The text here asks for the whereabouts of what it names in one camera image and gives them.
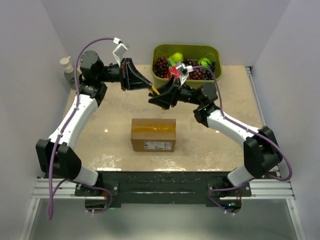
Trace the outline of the yellow utility knife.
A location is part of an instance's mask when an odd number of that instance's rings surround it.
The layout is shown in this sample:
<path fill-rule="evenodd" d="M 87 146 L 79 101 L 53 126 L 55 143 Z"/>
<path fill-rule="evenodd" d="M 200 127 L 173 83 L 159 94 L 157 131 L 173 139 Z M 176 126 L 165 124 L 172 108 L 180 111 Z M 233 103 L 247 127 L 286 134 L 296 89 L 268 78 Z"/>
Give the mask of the yellow utility knife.
<path fill-rule="evenodd" d="M 160 95 L 159 91 L 156 89 L 156 87 L 153 84 L 149 86 L 148 90 L 152 97 Z"/>

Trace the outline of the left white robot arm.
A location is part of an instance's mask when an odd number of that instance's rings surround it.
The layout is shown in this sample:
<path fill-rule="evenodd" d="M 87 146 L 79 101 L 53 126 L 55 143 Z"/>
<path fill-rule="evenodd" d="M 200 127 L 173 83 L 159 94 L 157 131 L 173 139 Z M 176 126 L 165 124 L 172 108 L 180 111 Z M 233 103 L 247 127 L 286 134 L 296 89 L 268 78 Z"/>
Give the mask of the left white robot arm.
<path fill-rule="evenodd" d="M 48 137 L 40 139 L 35 149 L 42 172 L 86 185 L 86 191 L 99 196 L 104 184 L 97 171 L 83 166 L 74 151 L 77 139 L 91 115 L 98 109 L 107 92 L 106 82 L 120 83 L 123 91 L 152 89 L 152 83 L 134 66 L 131 58 L 105 66 L 93 50 L 80 58 L 78 94 L 63 121 Z"/>

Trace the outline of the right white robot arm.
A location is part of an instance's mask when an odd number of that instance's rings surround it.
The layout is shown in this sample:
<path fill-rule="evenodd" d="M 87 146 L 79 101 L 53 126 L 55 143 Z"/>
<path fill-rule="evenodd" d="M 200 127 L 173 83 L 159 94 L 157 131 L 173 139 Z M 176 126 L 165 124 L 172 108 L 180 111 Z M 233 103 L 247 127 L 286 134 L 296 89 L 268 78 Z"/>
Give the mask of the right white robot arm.
<path fill-rule="evenodd" d="M 179 85 L 178 81 L 170 78 L 158 88 L 158 92 L 149 95 L 150 104 L 165 110 L 178 102 L 195 104 L 197 108 L 193 114 L 198 123 L 223 133 L 243 148 L 243 165 L 229 172 L 228 181 L 222 185 L 227 196 L 235 196 L 242 184 L 263 177 L 282 161 L 277 140 L 270 128 L 265 126 L 259 129 L 246 125 L 215 104 L 218 95 L 214 83 L 207 82 L 194 89 L 186 84 Z"/>

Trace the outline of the brown cardboard express box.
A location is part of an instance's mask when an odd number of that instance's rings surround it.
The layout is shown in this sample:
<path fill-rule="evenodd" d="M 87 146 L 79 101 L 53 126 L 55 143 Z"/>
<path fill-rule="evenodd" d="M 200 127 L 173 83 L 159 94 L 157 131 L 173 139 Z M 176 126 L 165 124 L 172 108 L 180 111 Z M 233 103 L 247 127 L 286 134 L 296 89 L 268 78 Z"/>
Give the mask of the brown cardboard express box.
<path fill-rule="evenodd" d="M 130 140 L 135 152 L 174 152 L 177 140 L 176 120 L 133 118 Z"/>

